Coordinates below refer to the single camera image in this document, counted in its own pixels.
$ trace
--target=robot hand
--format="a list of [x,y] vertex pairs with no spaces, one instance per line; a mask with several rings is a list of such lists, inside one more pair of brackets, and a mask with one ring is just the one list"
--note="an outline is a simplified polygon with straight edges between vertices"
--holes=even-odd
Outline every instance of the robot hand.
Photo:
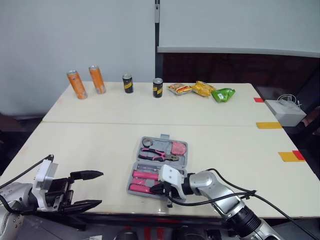
[[58,164],[53,163],[53,159],[54,156],[49,155],[41,160],[41,166],[33,184],[9,181],[1,186],[0,240],[16,239],[24,215],[36,214],[38,211],[61,214],[82,213],[102,202],[101,200],[83,200],[71,204],[74,193],[71,185],[75,180],[94,179],[103,175],[102,172],[77,171],[71,172],[68,178],[54,179]]
[[168,165],[162,166],[159,172],[162,183],[153,186],[150,191],[158,195],[166,195],[169,199],[179,197],[185,200],[186,195],[202,195],[211,202],[214,209],[237,232],[241,240],[284,240],[263,219],[258,218],[237,195],[227,186],[221,184],[211,171],[189,173],[187,177]]

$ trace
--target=pliers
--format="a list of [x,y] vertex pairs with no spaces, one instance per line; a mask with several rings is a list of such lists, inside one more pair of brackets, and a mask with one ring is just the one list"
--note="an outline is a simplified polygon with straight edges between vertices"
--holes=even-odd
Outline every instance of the pliers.
[[178,156],[166,154],[164,151],[159,151],[159,150],[156,150],[153,148],[141,148],[141,152],[154,153],[159,156],[145,156],[145,155],[140,154],[138,156],[140,159],[159,161],[159,162],[164,162],[165,160],[167,160],[167,161],[178,161],[179,160]]

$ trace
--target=can lid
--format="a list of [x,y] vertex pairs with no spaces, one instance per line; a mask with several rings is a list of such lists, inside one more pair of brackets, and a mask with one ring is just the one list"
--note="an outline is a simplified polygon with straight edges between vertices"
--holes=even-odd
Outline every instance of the can lid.
[[154,84],[162,84],[164,81],[162,80],[162,78],[159,78],[159,77],[157,77],[157,78],[155,78],[154,80],[153,80],[153,83]]
[[76,70],[71,70],[71,71],[68,71],[66,74],[67,75],[75,75],[77,73]]
[[122,76],[122,79],[131,79],[131,78],[132,78],[131,74],[124,74]]
[[97,70],[97,69],[99,69],[99,67],[97,65],[91,65],[89,67],[89,70]]

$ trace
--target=black can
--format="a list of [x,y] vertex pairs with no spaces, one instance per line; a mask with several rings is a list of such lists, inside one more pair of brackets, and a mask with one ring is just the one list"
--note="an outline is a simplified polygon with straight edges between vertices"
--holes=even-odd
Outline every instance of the black can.
[[153,96],[155,98],[161,98],[162,97],[163,82],[164,81],[161,78],[155,78],[153,80]]
[[127,94],[134,92],[134,84],[132,82],[132,76],[130,74],[125,74],[122,76],[124,91]]

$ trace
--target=chip bag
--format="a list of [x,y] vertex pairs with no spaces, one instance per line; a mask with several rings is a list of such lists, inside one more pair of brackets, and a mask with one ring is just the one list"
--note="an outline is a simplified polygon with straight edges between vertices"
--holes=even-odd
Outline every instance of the chip bag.
[[188,85],[184,85],[182,83],[175,83],[168,86],[168,89],[177,95],[182,95],[190,92],[192,88]]
[[195,85],[191,86],[191,88],[192,88],[192,91],[204,97],[210,96],[212,91],[216,90],[213,86],[203,81],[196,81]]
[[231,88],[222,88],[213,91],[211,94],[218,103],[221,103],[227,102],[235,94],[235,92],[236,90]]

